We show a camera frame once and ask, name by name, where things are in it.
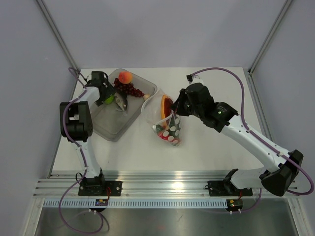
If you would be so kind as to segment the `clear zip top bag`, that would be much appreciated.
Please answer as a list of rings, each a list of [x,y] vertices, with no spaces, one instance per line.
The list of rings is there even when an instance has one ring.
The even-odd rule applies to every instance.
[[[145,100],[141,107],[141,115],[144,118],[144,121],[149,125],[151,130],[157,136],[158,133],[155,131],[155,125],[156,124],[167,125],[167,129],[163,130],[162,132],[168,131],[170,133],[173,133],[175,136],[179,137],[181,143],[180,133],[182,129],[182,121],[180,117],[172,111],[171,115],[168,116],[167,118],[165,119],[161,118],[161,99],[162,96],[165,94],[166,93],[164,93],[161,89],[158,89],[152,96]]]

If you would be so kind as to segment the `green lime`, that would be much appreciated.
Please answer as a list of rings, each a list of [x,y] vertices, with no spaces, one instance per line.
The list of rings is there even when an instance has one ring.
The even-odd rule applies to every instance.
[[[114,102],[114,100],[115,97],[112,95],[104,101],[104,104],[111,104],[112,102]]]

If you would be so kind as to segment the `red orange meat slab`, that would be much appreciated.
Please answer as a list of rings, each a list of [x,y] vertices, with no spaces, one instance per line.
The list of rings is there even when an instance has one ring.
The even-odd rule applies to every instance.
[[[173,105],[173,100],[168,95],[163,95],[161,99],[161,118],[165,119],[171,115],[171,106]]]

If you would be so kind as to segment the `white garlic clove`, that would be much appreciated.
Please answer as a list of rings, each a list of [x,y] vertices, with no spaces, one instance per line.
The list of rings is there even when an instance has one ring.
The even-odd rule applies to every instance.
[[[144,100],[147,100],[149,97],[150,97],[150,95],[149,95],[149,94],[145,94],[145,95],[143,95],[143,99],[144,99]]]

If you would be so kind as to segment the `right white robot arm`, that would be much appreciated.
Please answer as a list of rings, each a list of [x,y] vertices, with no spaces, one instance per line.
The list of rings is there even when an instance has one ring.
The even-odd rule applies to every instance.
[[[214,101],[208,88],[201,83],[181,89],[171,110],[180,116],[199,118],[207,127],[236,141],[263,164],[260,169],[230,171],[223,183],[227,194],[234,195],[244,188],[264,187],[280,197],[298,175],[303,160],[300,151],[289,152],[256,132],[230,105]]]

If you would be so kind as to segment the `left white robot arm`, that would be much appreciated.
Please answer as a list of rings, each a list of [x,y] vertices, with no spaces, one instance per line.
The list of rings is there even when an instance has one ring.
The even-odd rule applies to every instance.
[[[92,146],[93,122],[90,108],[100,106],[115,93],[102,71],[93,71],[78,97],[60,103],[61,135],[72,143],[84,169],[77,182],[80,196],[100,196],[106,191],[105,177]]]

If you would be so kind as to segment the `red chili pepper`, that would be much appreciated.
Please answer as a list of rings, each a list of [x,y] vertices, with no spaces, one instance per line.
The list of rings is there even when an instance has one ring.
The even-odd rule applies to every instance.
[[[180,144],[180,139],[178,136],[175,136],[173,133],[170,133],[168,131],[164,131],[164,132],[160,132],[158,133],[158,136],[168,142],[169,144],[173,145],[173,146],[177,146]]]

